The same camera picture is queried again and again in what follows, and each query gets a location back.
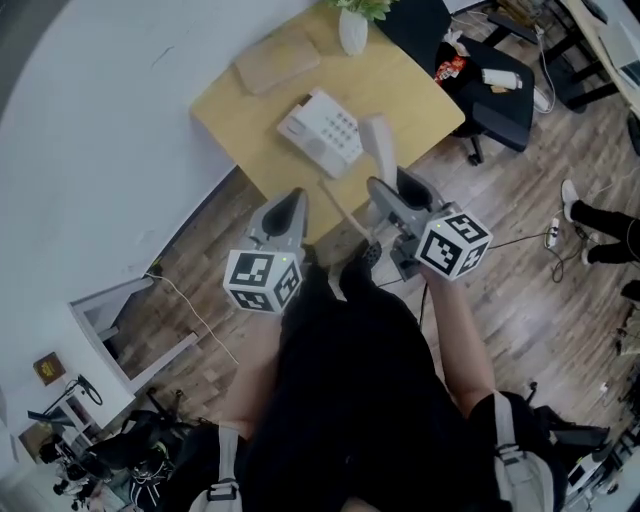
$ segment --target black shirt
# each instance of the black shirt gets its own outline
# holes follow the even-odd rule
[[[382,512],[502,509],[493,397],[465,420],[417,323],[400,317],[339,303],[286,343],[238,467],[245,511],[339,511],[350,496]],[[566,476],[522,398],[508,398],[521,448],[552,466],[559,510]]]

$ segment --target green leaves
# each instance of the green leaves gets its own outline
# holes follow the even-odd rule
[[[369,21],[384,20],[391,10],[391,4],[399,0],[325,0],[329,5],[359,12]]]

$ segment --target power strip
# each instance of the power strip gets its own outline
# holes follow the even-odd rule
[[[547,231],[547,236],[544,237],[544,246],[547,249],[551,249],[556,246],[556,243],[558,243],[559,233],[560,233],[560,220],[558,220],[558,217],[554,217],[551,220],[551,224],[549,225],[549,231]]]

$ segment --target white cube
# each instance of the white cube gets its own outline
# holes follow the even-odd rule
[[[229,253],[223,287],[240,309],[279,314],[302,284],[298,258],[290,252]]]
[[[478,266],[493,236],[471,213],[432,220],[420,240],[416,259],[450,281]]]

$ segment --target white vase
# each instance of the white vase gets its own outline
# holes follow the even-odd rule
[[[340,43],[347,55],[360,55],[367,46],[369,24],[359,12],[342,9],[340,14]]]

